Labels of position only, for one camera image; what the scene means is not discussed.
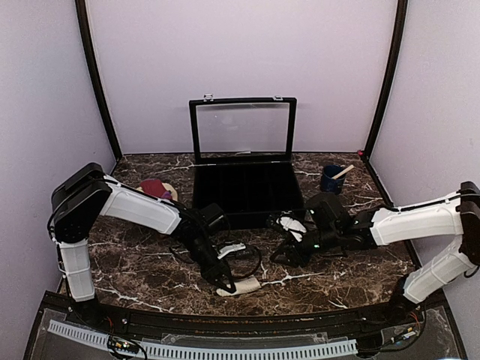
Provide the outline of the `beige brown block sock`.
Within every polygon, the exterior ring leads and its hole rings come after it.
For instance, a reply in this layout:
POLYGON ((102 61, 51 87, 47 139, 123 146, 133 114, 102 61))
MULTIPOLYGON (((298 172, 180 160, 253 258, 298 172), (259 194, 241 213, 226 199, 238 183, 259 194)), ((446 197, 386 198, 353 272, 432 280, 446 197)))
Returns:
POLYGON ((223 289, 217 289, 216 293, 222 297, 239 296, 239 295, 255 292, 260 288, 261 288, 260 282, 254 276, 250 276, 248 278, 235 282, 235 292, 230 293, 223 289))

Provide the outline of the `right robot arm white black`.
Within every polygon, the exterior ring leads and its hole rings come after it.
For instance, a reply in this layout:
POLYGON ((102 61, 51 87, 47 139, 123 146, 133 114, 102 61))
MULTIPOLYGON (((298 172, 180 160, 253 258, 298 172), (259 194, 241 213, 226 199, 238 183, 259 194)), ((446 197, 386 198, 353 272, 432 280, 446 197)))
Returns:
POLYGON ((479 266, 479 188, 465 181, 454 193, 404 207, 380 207, 351 216, 333 193, 307 201, 314 229, 290 212, 270 215, 268 227, 285 235, 271 255, 274 263, 306 266, 314 254, 333 248, 375 249, 410 239, 452 236, 450 245, 427 265, 401 278, 382 318, 391 326, 403 322, 412 309, 459 275, 479 266))

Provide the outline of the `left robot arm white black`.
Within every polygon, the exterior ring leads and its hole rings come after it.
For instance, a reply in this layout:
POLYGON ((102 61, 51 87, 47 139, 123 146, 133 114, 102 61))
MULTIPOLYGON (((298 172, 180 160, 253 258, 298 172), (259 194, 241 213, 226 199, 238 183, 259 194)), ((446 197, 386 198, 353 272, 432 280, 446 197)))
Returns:
POLYGON ((89 260, 88 239, 99 217, 129 221, 181 242, 197 263, 201 276, 228 292, 236 291, 227 261, 214 249, 211 237, 225 221, 221 208, 187 208, 180 202, 161 199, 122 184, 107 175, 98 163, 89 163, 52 193, 52 214, 47 221, 49 237, 59 248, 76 314, 90 327, 106 320, 97 304, 89 260))

